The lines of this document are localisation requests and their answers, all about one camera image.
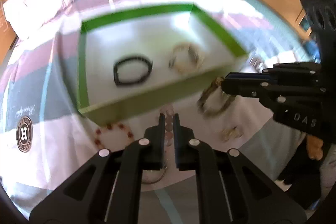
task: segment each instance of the bedspread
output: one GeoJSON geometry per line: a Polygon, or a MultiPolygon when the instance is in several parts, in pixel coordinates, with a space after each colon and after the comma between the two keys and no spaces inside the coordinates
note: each ring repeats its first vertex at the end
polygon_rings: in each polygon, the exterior ring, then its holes
{"type": "MultiPolygon", "coordinates": [[[[98,128],[76,106],[77,44],[82,20],[130,7],[158,3],[195,2],[218,20],[247,51],[271,58],[292,50],[274,26],[244,0],[77,0],[29,39],[19,41],[0,81],[0,176],[19,210],[28,218],[34,206],[97,152],[98,128]],[[21,116],[33,122],[31,150],[17,148],[16,127],[21,116]]],[[[240,150],[275,179],[295,152],[300,134],[272,120],[257,99],[238,97],[219,117],[204,120],[196,101],[200,93],[172,102],[183,126],[214,149],[240,150]],[[223,142],[220,132],[237,126],[242,136],[223,142]]],[[[157,124],[162,109],[123,121],[135,139],[157,124]]],[[[102,139],[120,150],[128,144],[121,130],[102,139]]],[[[194,172],[178,172],[173,144],[166,147],[167,174],[154,185],[143,185],[139,223],[197,223],[194,172]]]]}

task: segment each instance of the cabinet door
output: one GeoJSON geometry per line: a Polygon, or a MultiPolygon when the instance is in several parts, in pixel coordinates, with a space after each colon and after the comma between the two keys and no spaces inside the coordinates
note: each ring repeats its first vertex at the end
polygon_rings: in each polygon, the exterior ring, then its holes
{"type": "Polygon", "coordinates": [[[3,4],[7,0],[0,0],[0,64],[4,60],[10,46],[16,39],[16,33],[8,21],[6,21],[3,4]]]}

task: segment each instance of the teal stripe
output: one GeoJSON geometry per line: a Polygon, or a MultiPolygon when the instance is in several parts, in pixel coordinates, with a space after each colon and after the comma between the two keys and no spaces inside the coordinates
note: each ring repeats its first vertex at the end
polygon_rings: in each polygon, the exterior ring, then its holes
{"type": "Polygon", "coordinates": [[[48,66],[47,66],[46,73],[45,73],[45,77],[44,77],[44,82],[43,82],[43,87],[42,87],[42,95],[41,95],[39,122],[44,121],[44,112],[45,112],[45,105],[46,105],[46,101],[47,101],[48,83],[49,83],[49,80],[50,80],[52,66],[53,66],[53,62],[49,62],[48,66]]]}
{"type": "Polygon", "coordinates": [[[86,51],[86,33],[82,25],[81,36],[78,43],[78,79],[77,79],[77,108],[80,112],[82,108],[88,107],[89,95],[86,85],[86,66],[85,66],[85,51],[86,51]]]}
{"type": "Polygon", "coordinates": [[[167,194],[165,189],[158,189],[154,191],[156,196],[159,198],[159,201],[162,207],[166,210],[170,222],[172,224],[183,224],[183,221],[180,217],[179,212],[174,206],[173,201],[171,200],[170,196],[167,194]]]}

